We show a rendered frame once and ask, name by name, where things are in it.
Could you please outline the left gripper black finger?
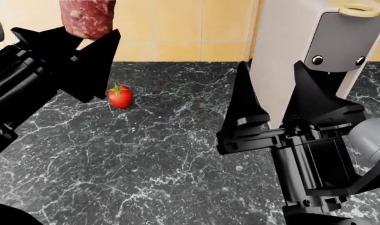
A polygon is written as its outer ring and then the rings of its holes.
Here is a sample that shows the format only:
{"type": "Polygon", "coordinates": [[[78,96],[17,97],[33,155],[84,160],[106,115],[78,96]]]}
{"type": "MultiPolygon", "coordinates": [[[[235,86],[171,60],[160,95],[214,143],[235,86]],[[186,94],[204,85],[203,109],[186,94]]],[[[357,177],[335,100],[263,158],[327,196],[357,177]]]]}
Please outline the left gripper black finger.
{"type": "Polygon", "coordinates": [[[114,29],[85,48],[76,50],[62,64],[60,89],[82,103],[88,103],[94,97],[104,99],[120,38],[119,30],[114,29]]]}
{"type": "Polygon", "coordinates": [[[18,46],[45,56],[68,56],[83,41],[68,33],[63,26],[41,32],[14,27],[11,32],[18,38],[18,46]]]}

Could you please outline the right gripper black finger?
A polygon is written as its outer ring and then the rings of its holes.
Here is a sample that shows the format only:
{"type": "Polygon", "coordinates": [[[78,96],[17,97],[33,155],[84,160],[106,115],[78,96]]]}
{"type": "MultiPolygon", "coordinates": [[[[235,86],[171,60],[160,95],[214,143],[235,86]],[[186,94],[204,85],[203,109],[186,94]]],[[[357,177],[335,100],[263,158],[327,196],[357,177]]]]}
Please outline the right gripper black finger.
{"type": "Polygon", "coordinates": [[[261,125],[269,121],[269,114],[258,104],[249,75],[248,64],[239,63],[231,101],[217,138],[239,138],[261,133],[261,125]]]}
{"type": "Polygon", "coordinates": [[[302,61],[295,63],[296,85],[282,126],[325,128],[349,123],[355,126],[365,121],[364,106],[336,96],[345,76],[345,72],[314,71],[302,61]]]}

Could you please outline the red marbled salami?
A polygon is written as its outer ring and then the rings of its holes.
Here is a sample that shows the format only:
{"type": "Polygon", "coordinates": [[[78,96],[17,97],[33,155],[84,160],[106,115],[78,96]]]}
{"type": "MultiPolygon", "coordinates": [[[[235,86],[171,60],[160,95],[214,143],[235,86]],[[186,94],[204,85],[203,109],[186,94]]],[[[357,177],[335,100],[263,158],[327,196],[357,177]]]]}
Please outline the red marbled salami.
{"type": "Polygon", "coordinates": [[[113,30],[116,0],[59,0],[65,30],[95,41],[113,30]]]}

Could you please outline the red tomato with green stem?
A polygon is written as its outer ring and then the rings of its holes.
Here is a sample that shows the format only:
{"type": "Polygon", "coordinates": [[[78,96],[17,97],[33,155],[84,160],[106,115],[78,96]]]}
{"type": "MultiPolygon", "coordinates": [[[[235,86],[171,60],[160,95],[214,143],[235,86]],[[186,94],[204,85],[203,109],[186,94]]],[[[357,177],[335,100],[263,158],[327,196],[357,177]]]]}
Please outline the red tomato with green stem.
{"type": "Polygon", "coordinates": [[[115,108],[127,108],[133,102],[133,92],[126,86],[114,84],[107,90],[109,103],[115,108]]]}

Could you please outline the white and grey kitchen appliance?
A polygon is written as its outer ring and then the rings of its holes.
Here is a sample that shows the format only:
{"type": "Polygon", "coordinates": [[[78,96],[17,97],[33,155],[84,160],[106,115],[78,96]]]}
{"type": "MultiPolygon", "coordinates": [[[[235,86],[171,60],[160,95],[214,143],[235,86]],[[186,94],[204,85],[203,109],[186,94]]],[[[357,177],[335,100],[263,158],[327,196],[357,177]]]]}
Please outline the white and grey kitchen appliance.
{"type": "Polygon", "coordinates": [[[380,3],[374,0],[264,0],[250,77],[269,127],[278,128],[289,104],[294,64],[346,73],[336,96],[345,98],[380,41],[380,3]],[[311,59],[322,56],[314,65],[311,59]],[[361,66],[356,61],[364,56],[361,66]]]}

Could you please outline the black robot torso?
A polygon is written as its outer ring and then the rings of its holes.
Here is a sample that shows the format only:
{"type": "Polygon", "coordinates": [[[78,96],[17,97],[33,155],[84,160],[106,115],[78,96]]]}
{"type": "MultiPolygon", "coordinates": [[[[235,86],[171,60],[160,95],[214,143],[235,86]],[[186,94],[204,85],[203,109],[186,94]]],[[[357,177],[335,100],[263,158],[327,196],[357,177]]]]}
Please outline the black robot torso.
{"type": "Polygon", "coordinates": [[[0,225],[43,225],[29,213],[0,204],[0,225]]]}

